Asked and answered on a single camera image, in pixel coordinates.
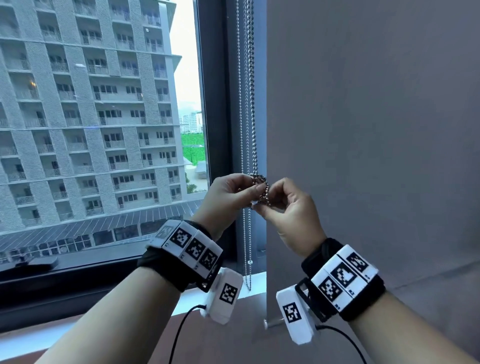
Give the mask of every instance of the wire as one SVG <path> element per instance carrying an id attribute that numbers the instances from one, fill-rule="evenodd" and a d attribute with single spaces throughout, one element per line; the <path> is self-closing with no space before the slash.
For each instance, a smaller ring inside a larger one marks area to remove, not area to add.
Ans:
<path id="1" fill-rule="evenodd" d="M 333 331 L 336 331 L 338 332 L 339 334 L 342 334 L 343 336 L 345 336 L 351 343 L 352 345 L 355 347 L 355 349 L 357 349 L 357 352 L 358 354 L 360 355 L 360 358 L 362 359 L 363 361 L 363 364 L 367 364 L 367 361 L 365 360 L 365 358 L 363 357 L 363 354 L 361 353 L 359 347 L 353 342 L 353 340 L 345 333 L 343 332 L 342 330 L 339 330 L 333 326 L 328 326 L 328 325 L 315 325 L 315 328 L 319 331 L 319 330 L 324 330 L 324 329 L 330 329 L 330 330 L 333 330 Z"/>
<path id="2" fill-rule="evenodd" d="M 168 361 L 168 364 L 172 364 L 173 353 L 175 352 L 175 347 L 177 346 L 177 340 L 179 339 L 180 330 L 181 330 L 181 327 L 183 326 L 183 323 L 185 322 L 185 319 L 190 314 L 190 312 L 196 310 L 197 308 L 202 308 L 202 309 L 205 310 L 207 308 L 207 306 L 205 306 L 204 304 L 198 304 L 195 307 L 192 307 L 190 310 L 187 311 L 187 313 L 183 317 L 182 321 L 180 322 L 180 326 L 179 326 L 179 329 L 178 329 L 177 334 L 175 336 L 175 340 L 173 341 L 172 352 L 170 353 L 170 360 Z"/>

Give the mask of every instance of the qr code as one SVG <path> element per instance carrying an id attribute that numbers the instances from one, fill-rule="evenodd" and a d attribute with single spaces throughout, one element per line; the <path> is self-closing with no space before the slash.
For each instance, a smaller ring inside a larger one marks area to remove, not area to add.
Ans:
<path id="1" fill-rule="evenodd" d="M 355 280 L 357 275 L 345 263 L 340 263 L 330 274 L 345 288 Z"/>
<path id="2" fill-rule="evenodd" d="M 222 301 L 225 301 L 226 303 L 233 304 L 237 292 L 238 288 L 235 288 L 234 286 L 230 286 L 228 283 L 225 283 L 222 293 L 220 294 L 220 299 Z"/>
<path id="3" fill-rule="evenodd" d="M 368 263 L 360 258 L 357 253 L 352 253 L 347 257 L 347 261 L 351 263 L 360 273 L 368 268 Z"/>
<path id="4" fill-rule="evenodd" d="M 196 238 L 193 238 L 190 244 L 188 244 L 187 249 L 185 249 L 185 253 L 190 255 L 193 259 L 198 260 L 204 250 L 205 245 L 199 242 Z"/>
<path id="5" fill-rule="evenodd" d="M 327 277 L 318 288 L 324 293 L 330 302 L 336 300 L 336 298 L 342 293 L 339 286 L 330 277 Z"/>
<path id="6" fill-rule="evenodd" d="M 287 317 L 287 321 L 289 324 L 291 324 L 292 322 L 301 320 L 300 312 L 295 302 L 286 304 L 282 308 L 283 308 L 283 312 L 285 312 L 285 316 Z"/>
<path id="7" fill-rule="evenodd" d="M 218 256 L 214 252 L 212 252 L 210 249 L 207 249 L 205 254 L 198 261 L 198 263 L 200 263 L 202 266 L 204 266 L 208 270 L 211 270 L 215 265 L 215 262 L 217 259 L 218 259 Z"/>
<path id="8" fill-rule="evenodd" d="M 187 233 L 185 230 L 181 228 L 178 228 L 177 231 L 173 233 L 172 237 L 170 238 L 170 241 L 183 248 L 186 242 L 190 240 L 191 237 L 192 237 L 191 234 Z"/>
<path id="9" fill-rule="evenodd" d="M 164 225 L 162 226 L 162 228 L 160 229 L 160 231 L 156 234 L 156 238 L 160 238 L 160 239 L 166 239 L 170 236 L 170 234 L 172 233 L 173 231 L 173 226 L 168 226 L 168 225 Z"/>

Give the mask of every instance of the forearm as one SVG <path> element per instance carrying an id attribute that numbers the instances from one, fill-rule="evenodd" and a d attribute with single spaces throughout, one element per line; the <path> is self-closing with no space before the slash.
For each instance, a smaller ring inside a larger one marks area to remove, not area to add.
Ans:
<path id="1" fill-rule="evenodd" d="M 179 298 L 156 272 L 137 268 L 37 363 L 147 363 Z"/>
<path id="2" fill-rule="evenodd" d="M 478 364 L 388 292 L 350 326 L 376 364 Z"/>

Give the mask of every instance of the building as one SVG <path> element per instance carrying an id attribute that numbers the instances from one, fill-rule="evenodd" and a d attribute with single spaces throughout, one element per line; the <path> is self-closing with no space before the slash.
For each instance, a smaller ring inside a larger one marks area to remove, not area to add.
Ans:
<path id="1" fill-rule="evenodd" d="M 192 112 L 181 117 L 180 122 L 180 132 L 181 133 L 203 133 L 204 132 L 204 123 L 202 112 Z"/>
<path id="2" fill-rule="evenodd" d="M 174 10 L 165 0 L 0 0 L 0 234 L 187 195 Z"/>

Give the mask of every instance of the wrist-mounted device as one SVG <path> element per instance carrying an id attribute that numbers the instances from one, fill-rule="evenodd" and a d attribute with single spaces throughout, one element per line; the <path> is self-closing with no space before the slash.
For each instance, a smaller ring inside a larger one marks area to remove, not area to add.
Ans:
<path id="1" fill-rule="evenodd" d="M 139 267 L 155 270 L 180 292 L 191 283 L 208 292 L 223 261 L 223 249 L 199 224 L 167 220 L 147 244 Z"/>
<path id="2" fill-rule="evenodd" d="M 308 278 L 277 292 L 276 299 L 288 331 L 297 344 L 310 342 L 315 325 L 310 309 L 326 322 L 339 314 L 352 321 L 385 292 L 378 269 L 349 245 L 327 239 L 302 263 Z"/>

